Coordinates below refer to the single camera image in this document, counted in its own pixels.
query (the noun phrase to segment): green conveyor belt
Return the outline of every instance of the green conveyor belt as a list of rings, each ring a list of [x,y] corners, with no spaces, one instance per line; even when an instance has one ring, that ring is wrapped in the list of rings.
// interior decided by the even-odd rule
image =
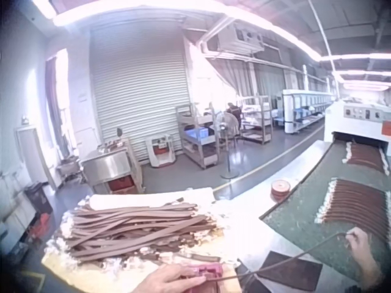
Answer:
[[[346,143],[335,142],[319,166],[291,197],[263,221],[303,250],[310,249],[337,232],[353,228],[354,225],[349,223],[314,223],[331,178],[347,179],[383,191],[391,190],[391,178],[367,167],[343,164],[342,159],[345,157]],[[345,243],[342,239],[332,240],[311,255],[338,272],[358,280],[359,268],[345,248]],[[387,245],[376,236],[371,236],[370,243],[375,260],[383,270],[388,269],[391,257]]]

